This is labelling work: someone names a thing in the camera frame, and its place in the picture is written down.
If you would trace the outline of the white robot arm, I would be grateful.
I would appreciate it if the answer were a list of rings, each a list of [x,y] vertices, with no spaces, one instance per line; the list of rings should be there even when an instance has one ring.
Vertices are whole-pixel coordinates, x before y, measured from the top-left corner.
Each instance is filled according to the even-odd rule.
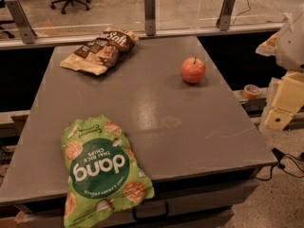
[[[262,56],[275,56],[287,70],[279,80],[264,124],[283,130],[304,106],[304,4],[287,17],[282,28],[256,48]]]

